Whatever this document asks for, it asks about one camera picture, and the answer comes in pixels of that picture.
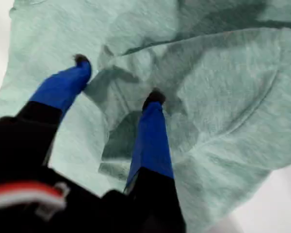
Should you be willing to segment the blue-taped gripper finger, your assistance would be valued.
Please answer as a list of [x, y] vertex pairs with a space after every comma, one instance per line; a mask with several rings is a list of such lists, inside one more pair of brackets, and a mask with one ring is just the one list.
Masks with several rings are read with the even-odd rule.
[[153, 89], [142, 107], [125, 193], [131, 200], [134, 231], [184, 233], [162, 106], [165, 95]]
[[18, 118], [29, 121], [61, 121], [75, 98], [86, 87], [92, 73], [89, 60], [81, 54], [74, 57], [75, 65], [46, 78]]

